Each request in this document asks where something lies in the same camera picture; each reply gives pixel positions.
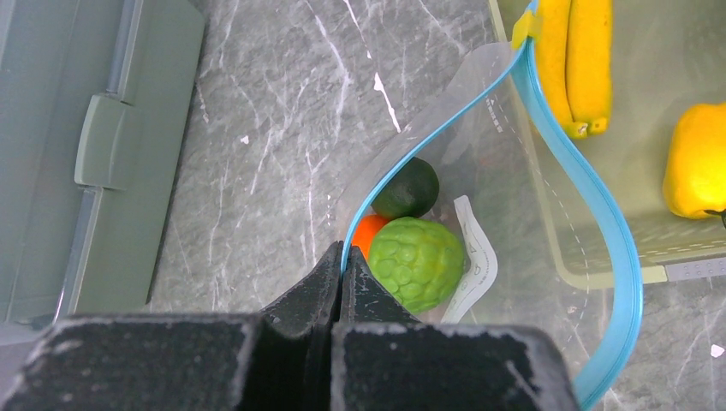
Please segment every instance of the clear plastic bin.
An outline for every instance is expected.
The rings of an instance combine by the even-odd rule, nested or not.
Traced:
[[[726,235],[718,218],[671,214],[663,184],[669,143],[681,115],[697,103],[726,100],[726,7],[719,0],[614,2],[613,112],[610,129],[574,144],[612,192],[628,220],[646,283],[726,274]],[[612,268],[588,207],[556,162],[537,144],[540,169],[558,198],[540,187],[551,219],[549,236],[559,271],[578,287],[611,287]],[[568,204],[570,220],[555,212]],[[582,233],[577,244],[569,224]],[[589,256],[589,281],[577,248]]]
[[[503,39],[501,26],[497,32]],[[453,297],[420,318],[547,331],[580,404],[593,406],[640,329],[638,253],[607,187],[551,115],[531,41],[470,53],[444,93],[356,171],[336,213],[345,247],[380,189],[414,156],[434,167],[441,186],[423,218],[446,225],[468,253]],[[568,261],[583,270],[563,268],[564,241]],[[591,255],[590,243],[603,252]],[[609,272],[596,266],[601,260]]]

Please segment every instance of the white paper label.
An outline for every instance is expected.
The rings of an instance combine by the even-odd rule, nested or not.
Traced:
[[[443,314],[441,321],[444,323],[458,323],[469,308],[491,288],[497,278],[498,270],[494,248],[476,221],[469,198],[462,195],[454,200],[454,208],[464,235],[464,245],[471,266],[461,277],[446,313]]]

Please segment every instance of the gray marble countertop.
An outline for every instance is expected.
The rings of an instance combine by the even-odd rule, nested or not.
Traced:
[[[150,309],[256,311],[340,238],[351,175],[495,41],[492,17],[474,0],[195,3],[208,24]],[[588,316],[607,319],[597,296]],[[646,285],[638,345],[598,409],[726,409],[724,305],[723,277]],[[587,360],[590,332],[574,326],[565,357]]]

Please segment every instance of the bell pepper stem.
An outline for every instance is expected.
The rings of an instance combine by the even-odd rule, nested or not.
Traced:
[[[705,210],[706,214],[711,214],[712,216],[719,216],[721,218],[721,223],[723,224],[723,227],[726,228],[726,210],[723,211],[715,211],[715,210]]]

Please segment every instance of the yellow bell pepper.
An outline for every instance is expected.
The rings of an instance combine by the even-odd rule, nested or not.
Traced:
[[[726,103],[697,104],[678,121],[663,193],[676,216],[720,216],[726,226]]]

